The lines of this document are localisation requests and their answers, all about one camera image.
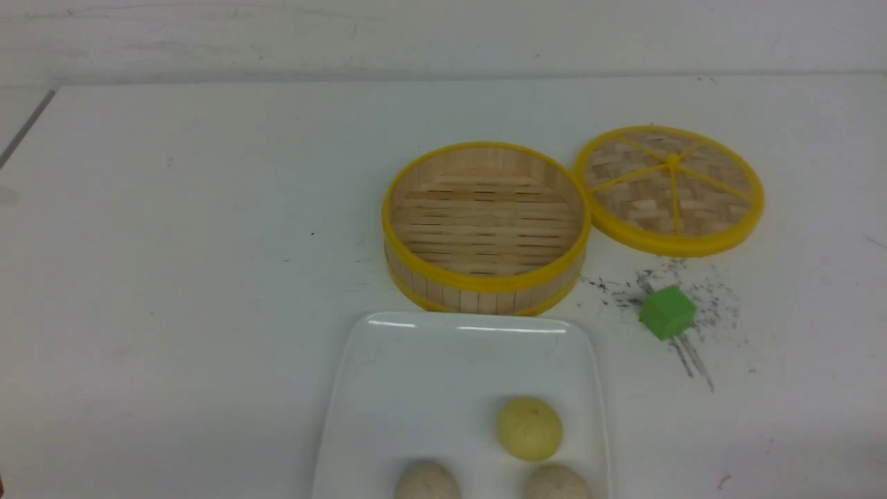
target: dough ball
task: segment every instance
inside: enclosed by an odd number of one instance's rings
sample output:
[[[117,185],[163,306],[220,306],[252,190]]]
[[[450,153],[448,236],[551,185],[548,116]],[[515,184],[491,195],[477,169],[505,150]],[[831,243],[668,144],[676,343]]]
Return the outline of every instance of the dough ball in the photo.
[[[498,437],[509,454],[526,461],[548,459],[561,446],[561,417],[544,401],[511,399],[499,412]]]
[[[523,499],[591,499],[585,480],[570,468],[551,464],[539,468],[527,480]]]
[[[394,499],[461,499],[459,483],[446,468],[433,461],[410,464],[400,475]]]

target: white rectangular plate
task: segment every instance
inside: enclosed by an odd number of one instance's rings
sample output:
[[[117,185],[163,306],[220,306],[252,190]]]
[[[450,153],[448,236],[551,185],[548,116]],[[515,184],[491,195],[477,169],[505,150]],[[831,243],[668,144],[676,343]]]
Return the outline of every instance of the white rectangular plate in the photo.
[[[391,499],[416,459],[434,459],[462,496],[522,497],[540,463],[499,445],[496,417],[535,396],[561,415],[564,440],[547,463],[610,497],[607,425],[586,333],[549,319],[376,313],[351,332],[333,388],[313,499]]]

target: bamboo steamer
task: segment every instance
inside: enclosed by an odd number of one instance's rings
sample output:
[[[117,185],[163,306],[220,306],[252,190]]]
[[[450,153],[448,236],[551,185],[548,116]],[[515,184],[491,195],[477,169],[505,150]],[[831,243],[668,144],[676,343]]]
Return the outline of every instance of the bamboo steamer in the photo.
[[[636,250],[706,257],[748,238],[764,212],[755,171],[713,139],[639,126],[592,140],[576,160],[595,228]]]
[[[591,229],[585,189],[526,147],[472,142],[409,164],[382,205],[395,284],[438,312],[535,315],[569,293]]]

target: bamboo steamer lid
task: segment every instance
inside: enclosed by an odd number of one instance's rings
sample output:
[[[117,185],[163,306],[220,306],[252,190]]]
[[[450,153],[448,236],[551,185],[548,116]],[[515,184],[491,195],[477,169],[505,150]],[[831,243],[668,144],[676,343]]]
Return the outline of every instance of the bamboo steamer lid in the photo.
[[[576,161],[597,228],[636,250],[704,257],[745,241],[764,212],[755,171],[718,142],[660,126],[614,130]]]

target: white tabletop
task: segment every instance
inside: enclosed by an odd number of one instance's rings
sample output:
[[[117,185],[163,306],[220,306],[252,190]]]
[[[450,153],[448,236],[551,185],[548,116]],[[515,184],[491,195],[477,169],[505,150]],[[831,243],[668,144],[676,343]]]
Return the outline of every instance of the white tabletop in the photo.
[[[887,78],[63,88],[0,171],[0,473],[19,499],[308,497],[362,314],[412,310],[379,212],[473,139],[571,164],[631,124],[738,151],[768,194],[737,249],[672,261],[593,233],[546,316],[600,355],[616,496],[887,489]],[[638,323],[679,281],[714,392]]]

